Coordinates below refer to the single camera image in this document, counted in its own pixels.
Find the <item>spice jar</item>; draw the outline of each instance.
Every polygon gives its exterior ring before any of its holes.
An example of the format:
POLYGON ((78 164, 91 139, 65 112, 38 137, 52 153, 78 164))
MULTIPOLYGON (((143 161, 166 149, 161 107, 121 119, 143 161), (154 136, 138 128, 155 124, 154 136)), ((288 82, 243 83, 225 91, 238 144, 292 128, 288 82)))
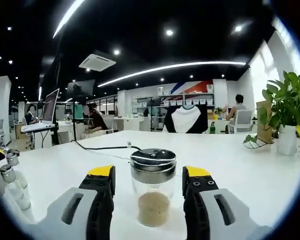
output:
POLYGON ((131 155, 137 218, 143 225, 158 227, 167 221, 175 188, 176 164, 176 155, 165 149, 144 149, 131 155))

